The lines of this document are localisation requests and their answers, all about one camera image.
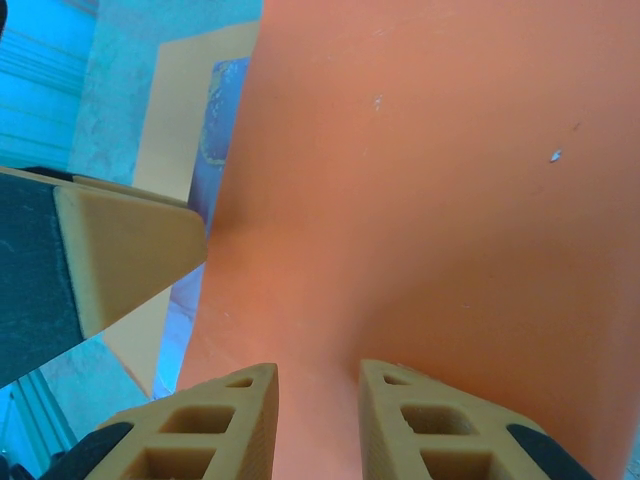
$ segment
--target orange panel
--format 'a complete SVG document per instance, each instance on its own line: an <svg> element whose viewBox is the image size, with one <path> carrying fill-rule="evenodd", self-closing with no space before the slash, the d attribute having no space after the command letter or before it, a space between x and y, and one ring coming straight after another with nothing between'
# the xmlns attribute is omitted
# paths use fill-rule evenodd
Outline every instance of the orange panel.
<svg viewBox="0 0 640 480"><path fill-rule="evenodd" d="M182 388L277 362L274 478L360 478L362 357L521 412L620 478L638 25L636 0L268 1Z"/></svg>

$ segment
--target orange surface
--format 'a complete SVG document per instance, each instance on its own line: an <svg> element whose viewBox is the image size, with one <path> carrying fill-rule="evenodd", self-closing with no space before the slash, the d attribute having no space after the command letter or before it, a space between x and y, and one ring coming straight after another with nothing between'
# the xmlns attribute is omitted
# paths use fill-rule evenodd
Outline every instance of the orange surface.
<svg viewBox="0 0 640 480"><path fill-rule="evenodd" d="M277 479L359 478L362 357L527 415L620 478L638 25L637 0L267 1L181 387L277 362Z"/></svg>

